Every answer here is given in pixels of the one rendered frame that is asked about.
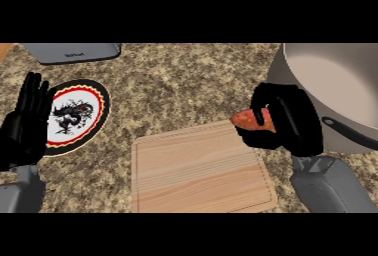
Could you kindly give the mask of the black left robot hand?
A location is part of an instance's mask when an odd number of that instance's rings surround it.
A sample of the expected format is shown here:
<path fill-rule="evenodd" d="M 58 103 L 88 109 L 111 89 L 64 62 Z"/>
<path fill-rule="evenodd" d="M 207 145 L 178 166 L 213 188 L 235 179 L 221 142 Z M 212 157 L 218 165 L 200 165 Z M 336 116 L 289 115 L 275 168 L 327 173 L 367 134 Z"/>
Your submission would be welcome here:
<path fill-rule="evenodd" d="M 20 91 L 15 110 L 0 126 L 0 172 L 35 165 L 45 156 L 48 126 L 57 89 L 30 72 Z"/>

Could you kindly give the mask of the round plate with dragon print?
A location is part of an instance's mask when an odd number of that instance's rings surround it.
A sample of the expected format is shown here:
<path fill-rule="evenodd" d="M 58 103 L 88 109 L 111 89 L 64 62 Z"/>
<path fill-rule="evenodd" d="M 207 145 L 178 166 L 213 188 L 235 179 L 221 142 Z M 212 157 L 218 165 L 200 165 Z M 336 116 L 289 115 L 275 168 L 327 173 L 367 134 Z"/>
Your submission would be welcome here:
<path fill-rule="evenodd" d="M 69 154 L 86 145 L 107 123 L 110 112 L 111 97 L 100 82 L 79 79 L 57 86 L 46 157 Z"/>

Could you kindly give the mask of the pale wooden cutting board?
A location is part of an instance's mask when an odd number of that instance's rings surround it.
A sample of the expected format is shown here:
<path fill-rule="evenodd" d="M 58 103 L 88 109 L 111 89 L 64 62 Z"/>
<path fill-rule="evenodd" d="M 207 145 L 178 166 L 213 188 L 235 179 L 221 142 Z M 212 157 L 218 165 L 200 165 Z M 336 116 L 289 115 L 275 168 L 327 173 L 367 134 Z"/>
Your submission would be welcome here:
<path fill-rule="evenodd" d="M 132 211 L 262 212 L 278 204 L 264 159 L 230 121 L 141 137 L 132 145 Z"/>

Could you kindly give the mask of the brown wooden object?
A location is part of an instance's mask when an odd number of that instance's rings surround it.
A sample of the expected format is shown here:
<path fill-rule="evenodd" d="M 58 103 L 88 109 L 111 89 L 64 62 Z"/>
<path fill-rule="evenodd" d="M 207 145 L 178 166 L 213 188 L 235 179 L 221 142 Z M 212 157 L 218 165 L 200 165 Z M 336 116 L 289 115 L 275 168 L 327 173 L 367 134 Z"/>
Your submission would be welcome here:
<path fill-rule="evenodd" d="M 14 47 L 15 43 L 0 43 L 0 63 Z"/>

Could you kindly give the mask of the large grey pot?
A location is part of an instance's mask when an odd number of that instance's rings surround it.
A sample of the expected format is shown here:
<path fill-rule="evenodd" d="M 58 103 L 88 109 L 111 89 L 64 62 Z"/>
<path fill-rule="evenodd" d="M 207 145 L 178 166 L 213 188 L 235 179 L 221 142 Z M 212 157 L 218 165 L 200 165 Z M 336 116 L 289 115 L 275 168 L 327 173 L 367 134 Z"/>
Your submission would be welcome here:
<path fill-rule="evenodd" d="M 328 151 L 378 151 L 378 43 L 286 43 L 268 81 L 306 90 Z"/>

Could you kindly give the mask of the flat grey appliance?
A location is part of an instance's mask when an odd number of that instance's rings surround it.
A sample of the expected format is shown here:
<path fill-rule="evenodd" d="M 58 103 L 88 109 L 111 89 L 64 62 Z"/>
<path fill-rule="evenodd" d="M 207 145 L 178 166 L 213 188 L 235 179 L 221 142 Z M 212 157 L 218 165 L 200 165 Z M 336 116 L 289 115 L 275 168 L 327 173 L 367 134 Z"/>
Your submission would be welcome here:
<path fill-rule="evenodd" d="M 117 58 L 120 43 L 23 43 L 42 65 L 89 62 Z"/>

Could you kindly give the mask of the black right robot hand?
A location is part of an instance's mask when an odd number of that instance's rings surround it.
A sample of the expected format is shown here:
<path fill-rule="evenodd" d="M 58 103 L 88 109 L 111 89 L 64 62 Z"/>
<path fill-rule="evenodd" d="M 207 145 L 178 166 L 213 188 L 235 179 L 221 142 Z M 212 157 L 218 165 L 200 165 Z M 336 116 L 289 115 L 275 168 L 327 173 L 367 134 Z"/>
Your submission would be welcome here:
<path fill-rule="evenodd" d="M 271 150 L 284 147 L 297 157 L 323 154 L 323 126 L 306 92 L 296 85 L 262 83 L 255 89 L 249 108 L 261 125 L 265 124 L 264 108 L 269 109 L 277 132 L 250 131 L 235 126 L 244 143 Z"/>

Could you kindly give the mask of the orange sweet potato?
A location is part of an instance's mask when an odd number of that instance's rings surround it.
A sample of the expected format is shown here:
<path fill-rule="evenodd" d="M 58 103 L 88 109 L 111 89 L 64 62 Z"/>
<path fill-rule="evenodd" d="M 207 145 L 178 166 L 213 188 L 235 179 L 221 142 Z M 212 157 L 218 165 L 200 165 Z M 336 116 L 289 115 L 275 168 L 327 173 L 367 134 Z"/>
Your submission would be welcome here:
<path fill-rule="evenodd" d="M 269 109 L 264 108 L 262 109 L 262 114 L 264 114 L 264 119 L 265 119 L 265 124 L 261 125 L 258 123 L 258 119 L 255 116 L 255 112 L 252 109 L 246 109 L 235 113 L 231 117 L 231 123 L 238 127 L 250 131 L 258 131 L 258 130 L 266 130 L 271 132 L 277 132 Z"/>

